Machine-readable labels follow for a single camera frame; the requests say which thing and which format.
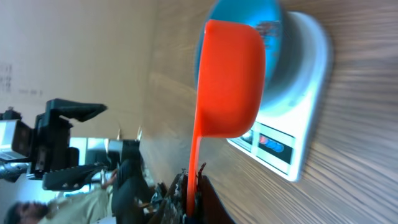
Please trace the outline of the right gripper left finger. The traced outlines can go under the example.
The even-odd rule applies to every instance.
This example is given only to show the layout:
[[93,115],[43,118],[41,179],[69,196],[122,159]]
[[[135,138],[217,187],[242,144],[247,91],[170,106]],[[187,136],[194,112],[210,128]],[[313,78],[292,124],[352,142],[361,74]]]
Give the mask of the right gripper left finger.
[[149,220],[149,224],[183,224],[185,223],[185,201],[187,186],[187,171],[177,174],[162,199],[158,211]]

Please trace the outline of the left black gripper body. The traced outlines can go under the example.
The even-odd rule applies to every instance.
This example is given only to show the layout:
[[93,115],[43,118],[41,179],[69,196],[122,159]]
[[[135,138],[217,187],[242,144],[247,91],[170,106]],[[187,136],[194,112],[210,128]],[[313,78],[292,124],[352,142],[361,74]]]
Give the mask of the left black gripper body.
[[31,162],[28,179],[41,180],[44,174],[75,167],[79,150],[70,146],[70,129],[66,119],[40,114],[36,117],[32,134]]

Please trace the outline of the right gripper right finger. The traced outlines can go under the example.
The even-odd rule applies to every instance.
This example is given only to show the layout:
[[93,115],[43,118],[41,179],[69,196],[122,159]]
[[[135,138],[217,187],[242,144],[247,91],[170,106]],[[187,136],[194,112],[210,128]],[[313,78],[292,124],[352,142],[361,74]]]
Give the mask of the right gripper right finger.
[[203,175],[206,162],[203,163],[198,171],[198,193],[199,202],[197,203],[197,217],[205,224],[235,224],[223,203],[221,202],[210,179]]

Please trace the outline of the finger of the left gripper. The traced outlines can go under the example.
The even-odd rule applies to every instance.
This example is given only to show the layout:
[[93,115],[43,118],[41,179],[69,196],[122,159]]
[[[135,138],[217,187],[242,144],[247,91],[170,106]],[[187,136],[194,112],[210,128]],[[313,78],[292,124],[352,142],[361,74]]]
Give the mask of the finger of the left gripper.
[[106,111],[108,107],[99,103],[79,103],[60,98],[50,100],[46,103],[45,117],[59,118],[64,116],[69,119],[75,119],[79,122],[88,121],[100,113]]
[[88,164],[62,170],[51,171],[43,175],[42,188],[51,191],[75,191],[90,184],[92,178],[99,172],[105,171],[104,164]]

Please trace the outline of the orange measuring scoop blue handle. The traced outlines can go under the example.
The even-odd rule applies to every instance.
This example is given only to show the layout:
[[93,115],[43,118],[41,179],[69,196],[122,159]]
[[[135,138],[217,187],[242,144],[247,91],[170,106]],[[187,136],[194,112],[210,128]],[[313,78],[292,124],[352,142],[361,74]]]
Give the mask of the orange measuring scoop blue handle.
[[246,24],[210,19],[205,24],[188,167],[186,213],[195,210],[202,138],[236,138],[253,125],[265,83],[262,37]]

